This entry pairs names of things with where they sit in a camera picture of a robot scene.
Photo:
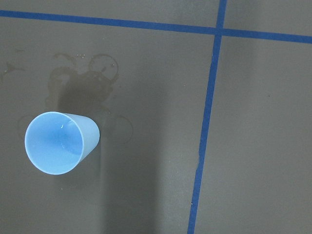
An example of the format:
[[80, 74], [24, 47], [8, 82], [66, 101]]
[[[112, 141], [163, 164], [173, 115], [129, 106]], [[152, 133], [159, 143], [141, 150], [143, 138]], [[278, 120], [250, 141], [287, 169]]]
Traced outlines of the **light blue plastic cup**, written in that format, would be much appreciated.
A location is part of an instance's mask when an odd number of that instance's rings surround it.
[[31, 163], [49, 175], [73, 170], [98, 145], [100, 131], [90, 118], [46, 112], [35, 117], [25, 132], [24, 145]]

